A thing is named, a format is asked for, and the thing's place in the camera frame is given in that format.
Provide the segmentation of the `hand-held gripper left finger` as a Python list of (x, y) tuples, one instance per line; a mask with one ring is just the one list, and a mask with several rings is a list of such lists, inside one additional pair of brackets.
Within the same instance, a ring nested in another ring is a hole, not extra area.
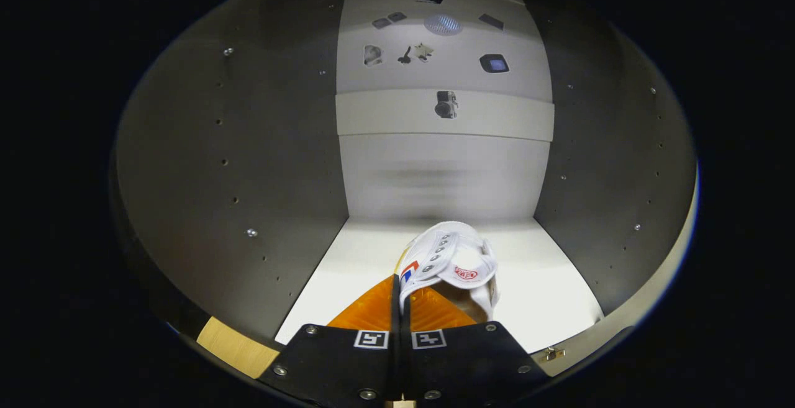
[(258, 382), (298, 406), (385, 407), (400, 399), (397, 278), (377, 284), (383, 298), (369, 314), (384, 314), (385, 329), (300, 326)]

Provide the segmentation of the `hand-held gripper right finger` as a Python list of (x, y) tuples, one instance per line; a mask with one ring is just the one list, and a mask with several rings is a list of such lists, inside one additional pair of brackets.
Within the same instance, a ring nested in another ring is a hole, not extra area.
[(401, 320), (401, 397), (417, 407), (509, 407), (550, 382), (500, 322), (412, 329), (425, 314), (411, 295)]

